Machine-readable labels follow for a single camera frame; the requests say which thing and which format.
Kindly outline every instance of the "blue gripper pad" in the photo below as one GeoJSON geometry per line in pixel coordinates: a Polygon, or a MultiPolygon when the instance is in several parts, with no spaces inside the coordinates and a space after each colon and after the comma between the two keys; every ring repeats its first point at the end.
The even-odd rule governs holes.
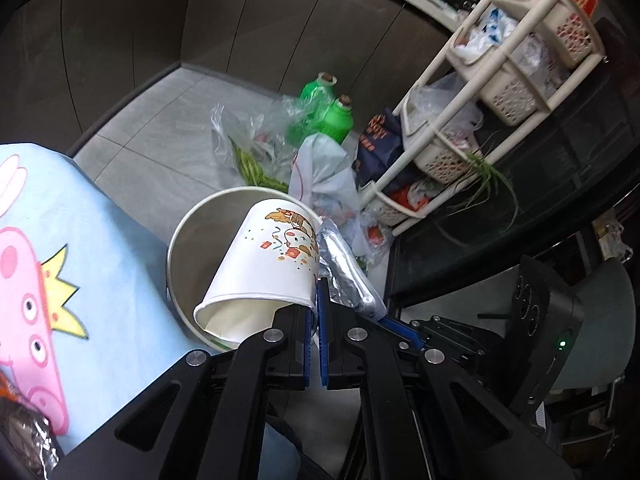
{"type": "Polygon", "coordinates": [[[386,329],[395,332],[399,336],[408,339],[414,344],[417,349],[421,349],[424,346],[424,341],[420,339],[418,333],[415,330],[411,329],[409,326],[398,321],[397,319],[392,319],[385,316],[381,320],[379,320],[378,323],[386,329]]]}
{"type": "Polygon", "coordinates": [[[314,314],[311,311],[306,313],[305,324],[305,365],[303,374],[305,377],[305,386],[309,386],[311,382],[311,323],[314,318],[314,314]]]}
{"type": "Polygon", "coordinates": [[[327,348],[326,330],[324,325],[325,314],[327,308],[326,298],[320,293],[320,283],[316,287],[316,305],[318,306],[318,340],[320,343],[320,381],[322,386],[326,387],[329,382],[329,351],[327,348]]]}

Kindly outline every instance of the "dark blue bag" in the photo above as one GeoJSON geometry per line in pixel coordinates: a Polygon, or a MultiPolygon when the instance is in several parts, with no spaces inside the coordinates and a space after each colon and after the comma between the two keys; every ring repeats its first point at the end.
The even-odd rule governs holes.
{"type": "MultiPolygon", "coordinates": [[[[378,180],[403,152],[400,118],[393,115],[390,108],[385,108],[383,114],[369,121],[358,139],[358,155],[352,166],[358,186],[363,187],[371,180],[378,180]]],[[[411,162],[383,192],[392,193],[421,178],[424,175],[411,162]]]]}

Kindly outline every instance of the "paper bowl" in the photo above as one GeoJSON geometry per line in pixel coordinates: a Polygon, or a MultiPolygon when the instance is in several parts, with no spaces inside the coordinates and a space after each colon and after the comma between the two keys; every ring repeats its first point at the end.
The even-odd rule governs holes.
{"type": "Polygon", "coordinates": [[[219,351],[237,345],[204,332],[193,319],[193,309],[202,301],[249,209],[268,198],[298,204],[307,209],[316,227],[320,225],[315,213],[285,193],[264,187],[235,187],[196,204],[180,221],[169,243],[166,281],[174,307],[198,339],[219,351]]]}

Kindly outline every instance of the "metal screw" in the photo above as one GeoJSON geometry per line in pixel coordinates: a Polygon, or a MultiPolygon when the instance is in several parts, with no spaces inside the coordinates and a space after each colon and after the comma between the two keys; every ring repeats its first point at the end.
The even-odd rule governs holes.
{"type": "Polygon", "coordinates": [[[444,361],[444,354],[437,348],[429,348],[424,351],[424,358],[432,365],[439,365],[444,361]]]}
{"type": "Polygon", "coordinates": [[[359,326],[355,326],[347,332],[347,337],[352,341],[364,341],[367,335],[369,335],[367,331],[359,326]]]}
{"type": "Polygon", "coordinates": [[[270,328],[262,335],[262,337],[266,342],[277,343],[284,337],[284,334],[279,328],[270,328]]]}
{"type": "Polygon", "coordinates": [[[202,350],[194,350],[187,354],[187,364],[191,366],[200,366],[207,360],[207,355],[202,350]]]}

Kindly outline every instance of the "gray tile floor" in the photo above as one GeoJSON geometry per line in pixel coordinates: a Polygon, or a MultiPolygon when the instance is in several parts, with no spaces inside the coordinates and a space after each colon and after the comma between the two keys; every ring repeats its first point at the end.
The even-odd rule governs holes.
{"type": "MultiPolygon", "coordinates": [[[[123,108],[76,155],[84,172],[139,223],[169,242],[184,214],[201,199],[241,186],[213,154],[210,110],[216,102],[265,111],[273,96],[221,78],[179,68],[123,108]]],[[[356,137],[343,144],[354,151],[356,137]]],[[[372,282],[383,291],[386,262],[372,282]]],[[[360,407],[357,390],[328,392],[314,378],[304,392],[273,397],[276,409],[302,440],[305,452],[336,476],[360,407]]]]}

